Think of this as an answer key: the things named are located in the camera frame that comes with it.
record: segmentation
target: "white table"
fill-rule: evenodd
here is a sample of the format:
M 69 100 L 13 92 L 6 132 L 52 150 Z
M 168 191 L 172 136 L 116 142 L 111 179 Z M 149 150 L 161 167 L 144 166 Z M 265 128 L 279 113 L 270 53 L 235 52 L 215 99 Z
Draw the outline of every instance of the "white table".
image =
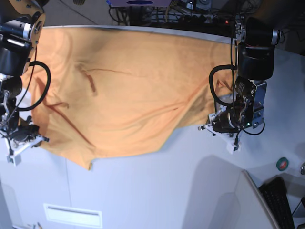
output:
M 103 28 L 230 42 L 189 31 Z M 281 174 L 288 181 L 293 210 L 305 194 L 305 177 L 299 173 L 305 161 L 305 57 L 275 50 L 274 66 L 274 75 L 267 80 L 265 131 L 243 135 L 241 152 L 231 155 L 219 137 L 189 126 L 175 130 L 159 152 L 96 160 L 90 172 L 43 149 L 25 153 L 17 168 L 1 157 L 2 183 L 14 190 L 23 223 L 39 221 L 43 228 L 78 228 L 47 222 L 43 203 L 101 210 L 107 229 L 208 228 L 213 204 L 234 189 L 242 169 L 258 186 Z M 4 146 L 1 141 L 1 152 Z M 281 157 L 289 160 L 283 173 L 275 166 Z

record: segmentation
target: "orange towel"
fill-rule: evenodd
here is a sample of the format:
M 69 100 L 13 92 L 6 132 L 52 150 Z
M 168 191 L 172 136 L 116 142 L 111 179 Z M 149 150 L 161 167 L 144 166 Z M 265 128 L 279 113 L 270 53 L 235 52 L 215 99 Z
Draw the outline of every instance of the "orange towel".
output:
M 43 103 L 32 111 L 42 147 L 89 168 L 95 158 L 156 151 L 181 126 L 206 122 L 214 111 L 211 69 L 230 63 L 230 46 L 180 36 L 97 28 L 44 28 L 38 61 L 51 70 Z M 23 76 L 27 86 L 31 70 Z M 46 74 L 35 67 L 37 101 Z M 218 95 L 230 71 L 214 77 Z

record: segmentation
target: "white vent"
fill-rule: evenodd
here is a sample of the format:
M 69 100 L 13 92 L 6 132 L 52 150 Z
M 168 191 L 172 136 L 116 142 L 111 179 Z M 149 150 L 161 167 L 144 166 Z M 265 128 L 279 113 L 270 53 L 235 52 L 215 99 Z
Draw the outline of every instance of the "white vent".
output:
M 82 227 L 103 228 L 102 212 L 44 204 L 48 221 Z

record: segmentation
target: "screw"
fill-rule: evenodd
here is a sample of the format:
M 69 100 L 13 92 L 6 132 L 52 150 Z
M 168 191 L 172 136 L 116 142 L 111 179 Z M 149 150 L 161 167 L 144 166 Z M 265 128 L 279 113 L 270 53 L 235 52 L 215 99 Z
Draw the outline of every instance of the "screw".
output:
M 253 129 L 257 128 L 258 127 L 258 123 L 254 123 L 253 125 Z
M 35 30 L 34 30 L 34 31 L 35 31 L 35 34 L 36 34 L 36 35 L 40 32 L 41 27 L 42 27 L 42 21 L 38 22 L 37 25 L 36 25 L 36 27 L 35 27 Z

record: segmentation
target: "black cable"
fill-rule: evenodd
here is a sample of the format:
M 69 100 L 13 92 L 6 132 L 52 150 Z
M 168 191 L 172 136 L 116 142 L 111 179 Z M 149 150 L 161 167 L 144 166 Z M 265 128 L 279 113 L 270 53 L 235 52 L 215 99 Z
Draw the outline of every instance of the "black cable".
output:
M 12 133 L 8 137 L 10 140 L 12 140 L 15 137 L 20 136 L 20 135 L 31 135 L 31 134 L 32 134 L 32 132 L 30 130 L 19 130 L 19 131 Z
M 125 25 L 128 25 L 126 9 L 125 8 L 119 8 L 119 12 L 122 14 Z
M 157 23 L 159 23 L 159 7 L 157 7 Z
M 230 103 L 230 104 L 229 104 L 229 103 L 226 103 L 226 102 L 224 102 L 224 101 L 222 101 L 222 100 L 220 100 L 220 99 L 218 98 L 218 96 L 216 95 L 215 90 L 214 90 L 213 77 L 214 77 L 214 74 L 215 74 L 217 71 L 219 71 L 219 70 L 229 70 L 229 69 L 236 70 L 236 66 L 232 66 L 232 65 L 230 65 L 230 64 L 227 64 L 227 65 L 219 65 L 219 66 L 214 67 L 214 68 L 211 70 L 210 75 L 209 75 L 210 90 L 211 90 L 211 94 L 212 94 L 214 100 L 215 100 L 217 103 L 219 103 L 220 105 L 228 106 L 228 107 L 232 106 L 233 103 Z
M 17 109 L 17 111 L 31 111 L 33 110 L 35 107 L 37 107 L 45 98 L 45 96 L 47 95 L 47 92 L 49 90 L 49 87 L 50 87 L 50 84 L 51 84 L 51 72 L 48 68 L 48 66 L 42 62 L 39 62 L 39 61 L 34 61 L 34 62 L 31 62 L 30 63 L 30 66 L 35 66 L 35 65 L 38 65 L 42 68 L 44 68 L 44 70 L 46 71 L 47 73 L 47 83 L 46 83 L 46 86 L 44 88 L 44 91 L 42 92 L 42 95 L 40 97 L 40 99 L 35 103 L 33 104 L 32 106 L 29 106 L 29 107 L 26 107 L 26 108 L 19 108 Z
M 265 121 L 263 122 L 263 125 L 264 126 L 263 126 L 262 130 L 256 134 L 250 133 L 250 132 L 246 131 L 245 129 L 243 129 L 243 131 L 248 135 L 257 136 L 257 135 L 260 135 L 265 130 L 265 126 L 266 126 Z
M 60 3 L 64 4 L 67 8 L 69 8 L 71 11 L 77 13 L 78 15 L 81 15 L 83 18 L 91 21 L 92 23 L 94 23 L 95 25 L 98 25 L 98 23 L 96 23 L 95 21 L 92 21 L 90 18 L 86 17 L 85 15 L 77 12 L 75 9 L 73 9 L 71 6 L 69 6 L 68 4 L 66 4 L 65 2 L 63 2 L 62 0 L 59 0 Z
M 112 14 L 111 14 L 111 10 L 115 10 L 116 12 L 116 15 L 117 15 L 117 18 L 115 18 Z M 121 20 L 120 17 L 119 17 L 119 13 L 118 13 L 118 10 L 116 7 L 112 7 L 109 5 L 109 9 L 108 9 L 108 13 L 109 13 L 109 16 L 112 18 L 112 20 L 114 20 L 115 22 L 118 23 L 118 25 L 120 25 L 120 23 L 124 23 L 124 20 Z
M 36 61 L 36 59 L 37 59 L 37 46 L 36 46 L 36 49 L 35 49 L 35 58 L 34 58 L 34 60 Z M 27 86 L 27 88 L 26 88 L 26 90 L 25 90 L 25 93 L 23 94 L 23 96 L 22 96 L 22 98 L 20 99 L 20 101 L 18 102 L 17 106 L 15 107 L 15 109 L 14 109 L 13 112 L 10 114 L 9 118 L 5 121 L 4 124 L 6 124 L 6 123 L 8 123 L 8 122 L 10 121 L 10 119 L 13 117 L 14 113 L 17 111 L 18 106 L 21 104 L 22 100 L 24 99 L 26 93 L 28 92 L 29 87 L 30 87 L 30 83 L 31 83 L 32 78 L 33 78 L 34 69 L 35 69 L 35 66 L 33 66 L 33 68 L 32 68 L 32 72 L 31 72 L 31 74 L 30 74 L 30 80 L 29 80 L 28 86 Z
M 239 134 L 240 134 L 241 131 L 242 131 L 242 130 L 239 130 L 238 133 L 237 133 L 237 135 L 236 135 L 236 137 L 235 137 L 234 145 L 236 145 L 236 146 L 238 145 L 238 142 L 239 142 L 239 137 L 238 137 L 238 136 L 239 136 Z
M 10 135 L 9 135 L 9 132 L 6 131 L 6 134 L 7 134 L 7 141 L 8 141 L 8 145 L 9 145 L 9 152 L 10 152 L 10 155 L 14 155 L 14 151 L 12 150 L 11 148 L 11 145 L 10 145 Z
M 305 41 L 305 38 L 302 38 L 302 39 L 301 39 L 301 36 L 300 36 L 300 34 L 299 34 L 299 31 L 298 31 L 298 30 L 295 30 L 295 32 L 296 32 L 297 37 L 298 37 L 298 39 L 299 39 L 299 41 L 300 41 L 300 42 Z
M 281 34 L 283 36 L 283 40 L 279 42 L 280 44 L 283 44 L 285 42 L 285 33 L 283 33 L 283 30 L 281 30 Z

